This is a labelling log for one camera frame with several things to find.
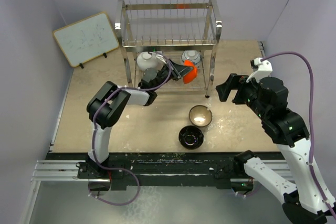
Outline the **black glossy bowl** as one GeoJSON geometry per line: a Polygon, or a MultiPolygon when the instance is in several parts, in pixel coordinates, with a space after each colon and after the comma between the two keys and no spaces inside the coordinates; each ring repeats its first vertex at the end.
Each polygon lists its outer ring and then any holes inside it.
{"type": "Polygon", "coordinates": [[[198,127],[188,125],[180,130],[178,139],[184,148],[195,150],[203,144],[204,134],[198,127]]]}

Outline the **orange plastic bowl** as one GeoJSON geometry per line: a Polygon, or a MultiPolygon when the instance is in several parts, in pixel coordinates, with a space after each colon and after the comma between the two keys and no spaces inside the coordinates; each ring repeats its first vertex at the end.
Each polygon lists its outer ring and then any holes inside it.
{"type": "Polygon", "coordinates": [[[191,83],[197,77],[198,68],[192,61],[189,60],[185,60],[183,65],[192,67],[192,70],[183,77],[184,84],[191,83]]]}

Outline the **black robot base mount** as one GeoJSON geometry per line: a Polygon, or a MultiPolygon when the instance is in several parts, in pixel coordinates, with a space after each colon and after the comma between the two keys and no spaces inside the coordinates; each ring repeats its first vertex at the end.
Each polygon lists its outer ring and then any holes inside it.
{"type": "Polygon", "coordinates": [[[58,170],[73,170],[74,178],[111,184],[111,190],[128,186],[215,187],[230,189],[245,183],[246,175],[234,169],[236,152],[110,153],[107,166],[115,170],[94,172],[86,153],[49,153],[58,170]]]}

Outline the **white ceramic bowl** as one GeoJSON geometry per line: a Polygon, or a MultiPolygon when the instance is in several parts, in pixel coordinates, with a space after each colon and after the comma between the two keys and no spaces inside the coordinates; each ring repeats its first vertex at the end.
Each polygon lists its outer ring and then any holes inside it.
{"type": "Polygon", "coordinates": [[[148,68],[156,68],[158,66],[158,60],[155,53],[142,52],[137,56],[136,65],[141,71],[145,71],[148,68]]]}

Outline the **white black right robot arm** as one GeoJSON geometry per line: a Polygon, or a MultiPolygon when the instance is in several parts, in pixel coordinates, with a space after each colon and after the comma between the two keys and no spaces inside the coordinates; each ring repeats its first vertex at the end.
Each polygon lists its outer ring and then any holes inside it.
{"type": "Polygon", "coordinates": [[[245,75],[230,74],[216,86],[219,100],[225,102],[232,90],[237,91],[232,102],[247,105],[259,117],[265,133],[285,158],[294,182],[267,167],[250,150],[234,157],[234,173],[252,177],[263,185],[280,201],[292,223],[327,223],[327,216],[335,213],[335,198],[321,174],[311,174],[309,132],[303,118],[287,107],[288,89],[274,77],[247,79],[245,75]]]}

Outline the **blue white patterned bowl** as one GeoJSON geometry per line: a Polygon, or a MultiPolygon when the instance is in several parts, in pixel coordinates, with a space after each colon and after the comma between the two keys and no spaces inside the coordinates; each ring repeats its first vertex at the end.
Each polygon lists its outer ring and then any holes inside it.
{"type": "Polygon", "coordinates": [[[181,63],[183,64],[186,60],[198,67],[201,63],[201,55],[196,50],[186,50],[181,55],[181,63]]]}

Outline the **brown beige bowl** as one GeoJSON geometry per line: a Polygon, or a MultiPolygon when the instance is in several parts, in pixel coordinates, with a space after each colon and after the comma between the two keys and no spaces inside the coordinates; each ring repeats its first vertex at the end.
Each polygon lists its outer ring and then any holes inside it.
{"type": "Polygon", "coordinates": [[[193,125],[197,127],[206,127],[212,122],[213,115],[207,106],[196,105],[190,109],[188,118],[193,125]]]}

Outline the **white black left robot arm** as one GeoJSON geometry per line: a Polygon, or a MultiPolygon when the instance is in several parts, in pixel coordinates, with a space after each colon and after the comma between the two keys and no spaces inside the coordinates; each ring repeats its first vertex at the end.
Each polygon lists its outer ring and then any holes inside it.
{"type": "Polygon", "coordinates": [[[87,105],[93,126],[92,148],[88,153],[89,159],[93,161],[90,173],[96,178],[107,174],[111,130],[127,105],[149,106],[158,96],[156,90],[170,80],[183,79],[184,83],[190,83],[196,77],[197,66],[191,61],[179,65],[168,59],[160,70],[146,69],[136,88],[106,82],[87,105]]]}

